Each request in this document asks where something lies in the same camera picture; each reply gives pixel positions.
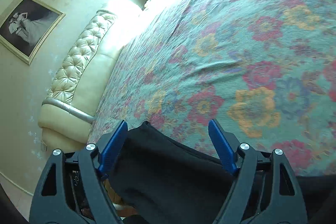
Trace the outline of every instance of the red flower pattern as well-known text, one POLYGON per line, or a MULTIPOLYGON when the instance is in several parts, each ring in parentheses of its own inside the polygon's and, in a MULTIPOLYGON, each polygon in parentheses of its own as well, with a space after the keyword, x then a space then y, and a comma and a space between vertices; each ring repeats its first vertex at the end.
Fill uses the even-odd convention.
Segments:
POLYGON ((187 22, 180 22, 175 27, 175 30, 172 33, 172 37, 178 37, 180 34, 187 32, 187 31, 188 31, 187 22))
POLYGON ((146 70, 145 67, 141 67, 141 68, 139 69, 138 73, 136 74, 136 79, 137 79, 137 80, 143 78, 143 75, 144 75, 144 73, 145 73, 145 70, 146 70))
POLYGON ((140 115, 145 112, 145 100, 141 100, 135 107, 134 117, 139 119, 140 115))
POLYGON ((181 123, 177 127, 173 128, 173 133, 170 138, 176 140, 177 142, 182 142, 186 139, 186 132, 188 131, 188 126, 186 123, 181 123))
POLYGON ((283 143, 275 143, 271 146, 274 150, 280 148, 286 155, 295 174, 301 170, 305 170, 312 164, 312 152, 305 148, 305 143, 298 140, 285 141, 283 143))
POLYGON ((332 128, 332 135, 336 139, 336 122, 329 121, 327 128, 332 128))
POLYGON ((188 100, 192 107, 187 118, 204 126, 208 125, 209 120, 217 115, 218 108, 222 106, 224 99, 215 94, 213 86, 194 94, 188 100))
POLYGON ((216 155, 216 150, 214 149, 213 144, 206 143, 205 139, 200 139, 199 142, 195 144, 194 149, 210 156, 216 155))
POLYGON ((163 47, 163 42, 161 41, 159 44, 157 44, 155 47, 154 47, 154 52, 158 52, 159 50, 161 50, 163 47))
POLYGON ((211 23, 210 25, 206 26, 204 30, 201 32, 201 37, 206 37, 210 33, 215 33, 218 27, 220 27, 223 24, 221 21, 216 21, 214 23, 211 23))
POLYGON ((280 27, 283 22, 274 17, 262 16, 254 24, 248 27, 249 31, 254 32, 252 38, 256 41, 267 41, 282 37, 280 27))
POLYGON ((324 171, 324 175, 334 175, 336 173, 336 160, 332 161, 324 171))
POLYGON ((156 129, 160 129, 165 123, 165 117, 162 115, 162 111, 159 110, 158 113, 153 113, 151 117, 149 118, 149 122, 156 129))
POLYGON ((274 90, 275 79, 281 78, 280 66, 268 61, 261 61, 254 65, 247 66, 247 72, 243 75, 243 80, 247 83, 249 90, 264 86, 269 90, 274 90))
POLYGON ((325 66, 323 75, 327 81, 331 82, 329 97, 333 102, 336 102, 336 60, 325 66))
POLYGON ((179 63, 182 61, 182 56, 188 52, 187 48, 183 45, 177 47, 170 56, 168 63, 179 63))
POLYGON ((129 106, 133 101, 133 97, 130 96, 126 99, 125 103, 124 103, 124 106, 129 106))
POLYGON ((281 0, 282 1, 282 5, 289 7, 289 8, 293 8, 295 6, 298 5, 304 5, 305 3, 303 2, 303 0, 281 0))
POLYGON ((148 85, 152 82, 153 78, 154 78, 154 72, 151 71, 145 75, 145 77, 143 78, 143 82, 146 85, 148 85))

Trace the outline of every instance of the floor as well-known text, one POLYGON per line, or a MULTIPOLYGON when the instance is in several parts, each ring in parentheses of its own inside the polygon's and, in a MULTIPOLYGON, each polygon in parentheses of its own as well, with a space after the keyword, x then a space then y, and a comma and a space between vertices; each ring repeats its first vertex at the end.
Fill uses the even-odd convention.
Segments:
POLYGON ((17 210, 28 220, 33 197, 23 192, 2 175, 0 175, 0 183, 17 210))

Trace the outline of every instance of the black and white photo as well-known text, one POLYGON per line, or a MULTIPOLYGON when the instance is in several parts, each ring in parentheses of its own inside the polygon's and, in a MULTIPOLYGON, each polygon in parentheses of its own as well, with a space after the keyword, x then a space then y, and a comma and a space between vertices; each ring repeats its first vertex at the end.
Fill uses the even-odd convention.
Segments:
POLYGON ((0 27, 0 40, 30 64, 37 50, 64 16, 38 0, 22 0, 0 27))

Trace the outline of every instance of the black cloth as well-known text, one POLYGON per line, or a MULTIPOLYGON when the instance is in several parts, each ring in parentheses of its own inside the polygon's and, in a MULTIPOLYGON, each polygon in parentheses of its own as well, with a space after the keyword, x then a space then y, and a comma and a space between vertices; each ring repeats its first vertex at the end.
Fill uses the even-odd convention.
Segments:
POLYGON ((141 215, 132 215, 123 219, 124 224, 148 224, 141 215))
MULTIPOLYGON (((225 201, 232 176, 222 169, 219 159, 184 146, 144 122, 128 131, 109 181, 150 224, 210 224, 225 201)), ((332 192, 336 176, 298 177, 298 181, 309 223, 329 223, 330 208, 336 208, 336 192, 332 192), (321 213, 323 202, 329 209, 323 207, 321 213)), ((252 203, 257 200, 260 183, 261 177, 256 176, 252 203)), ((124 221, 143 223, 137 219, 124 221)))
POLYGON ((0 184, 0 212, 1 223, 6 224, 28 224, 28 221, 19 213, 8 198, 0 184))

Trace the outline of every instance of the orange flower pattern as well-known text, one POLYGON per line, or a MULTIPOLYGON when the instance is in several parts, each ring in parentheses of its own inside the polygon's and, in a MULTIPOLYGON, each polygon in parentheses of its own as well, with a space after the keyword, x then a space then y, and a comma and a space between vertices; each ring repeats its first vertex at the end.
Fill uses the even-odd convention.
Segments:
POLYGON ((336 174, 336 0, 162 5, 152 22, 151 9, 140 15, 147 27, 122 50, 89 142, 119 119, 129 129, 150 121, 217 156, 216 118, 255 149, 283 149, 297 175, 336 174))

